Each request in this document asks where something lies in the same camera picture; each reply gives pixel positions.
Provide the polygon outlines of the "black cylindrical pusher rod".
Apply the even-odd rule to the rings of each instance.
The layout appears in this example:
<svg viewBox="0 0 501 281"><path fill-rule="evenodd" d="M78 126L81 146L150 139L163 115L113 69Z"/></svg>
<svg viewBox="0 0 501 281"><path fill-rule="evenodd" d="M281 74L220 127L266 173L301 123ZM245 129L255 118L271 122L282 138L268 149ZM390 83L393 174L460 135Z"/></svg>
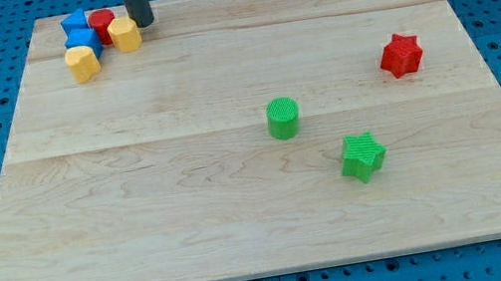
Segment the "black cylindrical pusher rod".
<svg viewBox="0 0 501 281"><path fill-rule="evenodd" d="M127 14L136 22L139 28L148 27L154 21L154 14L149 0L124 0Z"/></svg>

